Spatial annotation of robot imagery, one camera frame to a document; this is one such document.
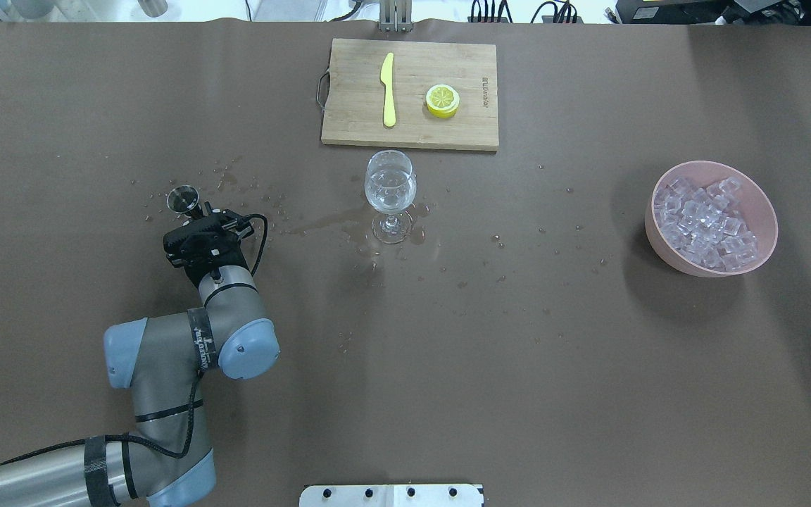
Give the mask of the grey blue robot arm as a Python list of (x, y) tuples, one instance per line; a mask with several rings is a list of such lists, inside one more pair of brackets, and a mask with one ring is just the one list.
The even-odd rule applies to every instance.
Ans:
[(268, 219), (225, 209), (189, 211), (164, 236), (170, 263), (184, 269), (201, 305), (113, 325), (103, 336), (110, 384), (132, 395), (135, 429), (43, 447), (0, 463), (0, 506), (187, 506), (217, 482), (201, 380), (266, 373), (279, 340), (241, 242)]

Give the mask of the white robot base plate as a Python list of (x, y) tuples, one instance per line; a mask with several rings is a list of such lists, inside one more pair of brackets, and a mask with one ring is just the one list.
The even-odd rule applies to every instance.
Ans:
[(299, 506), (484, 506), (481, 484), (328, 484), (310, 485)]

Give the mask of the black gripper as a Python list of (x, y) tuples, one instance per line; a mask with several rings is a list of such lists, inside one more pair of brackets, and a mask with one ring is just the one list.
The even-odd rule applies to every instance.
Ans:
[(183, 269), (197, 287), (219, 268), (248, 268), (241, 241), (250, 235), (250, 221), (234, 211), (223, 211), (169, 231), (162, 237), (162, 247), (171, 266)]

